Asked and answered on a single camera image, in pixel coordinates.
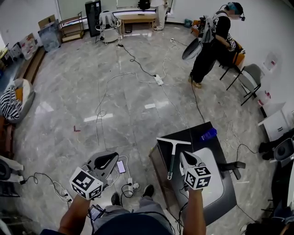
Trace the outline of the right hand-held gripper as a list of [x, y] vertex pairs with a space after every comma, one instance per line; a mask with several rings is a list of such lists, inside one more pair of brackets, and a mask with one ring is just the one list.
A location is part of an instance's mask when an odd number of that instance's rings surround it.
[[180, 153], [180, 170], [184, 186], [192, 190], [202, 190], [209, 185], [211, 172], [201, 158], [191, 152]]

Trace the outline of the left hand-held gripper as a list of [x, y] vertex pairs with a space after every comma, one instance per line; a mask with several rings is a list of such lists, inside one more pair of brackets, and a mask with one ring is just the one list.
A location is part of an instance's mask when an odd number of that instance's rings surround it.
[[91, 200], [101, 194], [108, 186], [107, 178], [118, 161], [119, 154], [104, 151], [93, 154], [81, 167], [77, 167], [70, 184], [81, 197]]

